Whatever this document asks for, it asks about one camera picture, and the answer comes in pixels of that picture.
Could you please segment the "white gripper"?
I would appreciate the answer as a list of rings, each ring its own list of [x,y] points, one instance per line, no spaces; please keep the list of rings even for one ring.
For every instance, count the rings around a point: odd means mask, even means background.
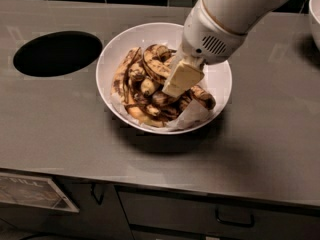
[[[226,61],[244,42],[245,34],[224,29],[198,0],[188,15],[179,47],[180,60],[166,79],[162,92],[177,98],[204,78],[203,67]]]

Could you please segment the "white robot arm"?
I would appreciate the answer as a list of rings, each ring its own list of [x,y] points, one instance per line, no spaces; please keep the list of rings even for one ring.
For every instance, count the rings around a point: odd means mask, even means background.
[[[163,92],[178,97],[199,83],[205,65],[226,61],[266,14],[287,1],[198,0],[184,23]]]

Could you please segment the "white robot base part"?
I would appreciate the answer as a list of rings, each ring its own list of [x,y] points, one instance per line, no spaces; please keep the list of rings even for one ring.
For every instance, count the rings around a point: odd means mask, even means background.
[[[309,25],[314,43],[320,51],[320,0],[309,0]]]

